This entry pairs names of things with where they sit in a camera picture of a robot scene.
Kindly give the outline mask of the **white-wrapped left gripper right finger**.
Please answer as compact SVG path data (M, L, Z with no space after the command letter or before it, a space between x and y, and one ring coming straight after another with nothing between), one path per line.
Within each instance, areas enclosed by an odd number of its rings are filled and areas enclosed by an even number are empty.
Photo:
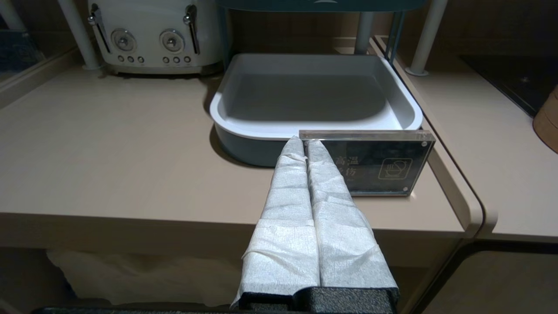
M397 289L374 232L329 151L311 140L306 155L321 285Z

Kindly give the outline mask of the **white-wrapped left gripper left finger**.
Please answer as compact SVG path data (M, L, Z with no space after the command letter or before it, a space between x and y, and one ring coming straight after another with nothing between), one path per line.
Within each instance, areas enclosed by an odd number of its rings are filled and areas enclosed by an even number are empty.
M242 256L233 306L245 293L287 296L319 284L306 157L301 139L292 137L277 159L264 209Z

